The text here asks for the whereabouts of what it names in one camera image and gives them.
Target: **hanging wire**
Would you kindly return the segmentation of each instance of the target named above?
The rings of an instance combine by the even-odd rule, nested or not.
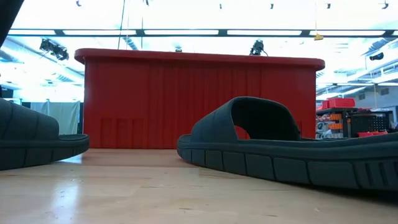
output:
[[[124,7],[125,7],[125,5],[126,5],[126,0],[123,0],[123,11],[122,11],[122,19],[121,19],[121,22],[120,22],[118,50],[120,48],[120,39],[121,39],[122,29],[123,29],[123,19],[124,19]]]
[[[129,41],[129,22],[130,22],[130,0],[129,0],[129,4],[127,6],[127,32],[126,32],[126,50],[128,47],[128,41]]]
[[[373,87],[374,87],[374,107],[377,108],[376,84],[374,84]]]
[[[318,6],[317,6],[317,0],[315,0],[315,33],[318,34]]]
[[[144,16],[141,17],[141,30],[144,30]],[[141,50],[144,49],[144,43],[143,43],[142,38],[143,37],[141,36]]]

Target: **white wall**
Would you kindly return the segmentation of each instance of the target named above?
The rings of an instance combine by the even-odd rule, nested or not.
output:
[[[31,86],[14,90],[14,98],[25,102],[76,102],[84,100],[84,88],[68,83],[58,86]]]
[[[388,88],[389,94],[380,95],[380,90]],[[373,89],[368,89],[365,92],[365,99],[359,100],[359,94],[354,94],[347,97],[353,97],[357,108],[386,108],[391,106],[398,106],[398,86],[378,86],[376,88],[376,97]]]

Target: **red plastic container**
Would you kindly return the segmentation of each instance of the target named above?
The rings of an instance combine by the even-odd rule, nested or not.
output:
[[[355,100],[354,98],[330,98],[329,108],[354,108]]]
[[[358,136],[359,136],[360,138],[362,138],[362,137],[374,136],[374,134],[373,134],[373,133],[370,133],[370,132],[366,132],[366,133],[358,133]]]
[[[329,100],[322,101],[322,110],[329,109]]]
[[[75,58],[86,65],[91,147],[176,148],[181,134],[235,96],[281,102],[302,135],[315,137],[320,59],[105,49],[80,49]]]

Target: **slide sandal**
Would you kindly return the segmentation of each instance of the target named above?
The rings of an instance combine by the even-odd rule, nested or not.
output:
[[[234,126],[251,139],[238,139]],[[255,97],[234,98],[199,120],[177,152],[198,166],[261,179],[398,190],[398,133],[302,141],[285,106]]]
[[[0,98],[0,170],[44,165],[89,148],[87,135],[58,134],[56,119]]]

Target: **wooden table surface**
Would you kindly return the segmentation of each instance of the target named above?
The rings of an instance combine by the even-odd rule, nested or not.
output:
[[[310,189],[191,166],[174,150],[92,149],[0,171],[0,223],[397,223],[398,196]]]

